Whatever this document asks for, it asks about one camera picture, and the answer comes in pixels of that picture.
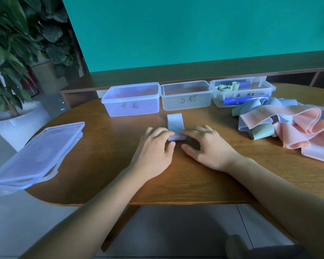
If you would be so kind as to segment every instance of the oval wooden table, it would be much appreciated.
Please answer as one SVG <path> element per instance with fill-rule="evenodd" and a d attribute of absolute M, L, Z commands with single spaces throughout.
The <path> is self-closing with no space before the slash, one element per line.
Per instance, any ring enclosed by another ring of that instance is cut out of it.
<path fill-rule="evenodd" d="M 320 88 L 278 83 L 272 96 L 324 106 L 324 89 Z M 58 174 L 26 191 L 48 203 L 80 206 L 129 165 L 147 127 L 167 127 L 168 113 L 182 113 L 185 127 L 209 125 L 240 154 L 324 198 L 324 162 L 302 156 L 300 149 L 283 148 L 277 137 L 253 141 L 247 133 L 238 131 L 238 118 L 231 116 L 231 109 L 217 108 L 212 102 L 210 107 L 164 111 L 161 103 L 159 113 L 109 117 L 100 99 L 82 104 L 41 128 L 40 131 L 50 126 L 85 122 L 83 137 L 65 157 Z M 144 184 L 130 205 L 256 202 L 232 177 L 187 156 L 180 148 L 182 143 L 177 142 L 171 165 Z"/>

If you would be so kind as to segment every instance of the left hand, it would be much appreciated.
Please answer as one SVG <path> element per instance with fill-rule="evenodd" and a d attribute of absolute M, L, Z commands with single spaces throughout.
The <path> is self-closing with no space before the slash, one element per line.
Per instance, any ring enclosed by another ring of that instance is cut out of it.
<path fill-rule="evenodd" d="M 134 153 L 129 168 L 148 181 L 161 174 L 172 162 L 175 142 L 170 142 L 164 149 L 169 136 L 175 135 L 167 128 L 149 127 L 142 136 L 137 151 Z"/>

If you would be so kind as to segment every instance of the plastic storage box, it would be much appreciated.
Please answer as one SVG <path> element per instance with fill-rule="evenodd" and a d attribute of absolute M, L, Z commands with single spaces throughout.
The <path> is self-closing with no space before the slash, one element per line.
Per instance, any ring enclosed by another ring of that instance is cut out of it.
<path fill-rule="evenodd" d="M 44 129 L 0 167 L 0 189 L 14 192 L 53 178 L 83 136 L 84 126 L 84 122 L 76 122 Z"/>
<path fill-rule="evenodd" d="M 158 113 L 160 92 L 158 82 L 113 86 L 101 102 L 111 117 Z"/>
<path fill-rule="evenodd" d="M 210 106 L 212 88 L 206 81 L 161 85 L 163 109 L 166 111 Z"/>
<path fill-rule="evenodd" d="M 212 100 L 217 107 L 235 107 L 249 100 L 266 99 L 268 100 L 271 93 L 276 87 L 267 82 L 264 77 L 247 77 L 235 79 L 213 80 L 210 86 L 213 89 Z M 219 85 L 229 85 L 232 82 L 239 82 L 237 91 L 219 91 Z"/>

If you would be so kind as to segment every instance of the white flower pot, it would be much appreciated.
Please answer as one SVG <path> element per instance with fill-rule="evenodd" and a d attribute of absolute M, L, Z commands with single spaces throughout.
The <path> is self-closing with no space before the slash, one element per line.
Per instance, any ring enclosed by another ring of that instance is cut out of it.
<path fill-rule="evenodd" d="M 10 118 L 9 112 L 0 111 L 0 135 L 18 152 L 50 116 L 39 101 L 25 102 L 17 108 L 20 116 Z"/>

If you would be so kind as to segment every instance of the teal wall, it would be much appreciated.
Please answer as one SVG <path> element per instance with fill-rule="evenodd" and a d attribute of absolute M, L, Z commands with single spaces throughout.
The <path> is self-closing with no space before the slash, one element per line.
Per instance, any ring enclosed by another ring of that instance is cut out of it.
<path fill-rule="evenodd" d="M 324 0 L 63 0 L 90 72 L 324 50 Z"/>

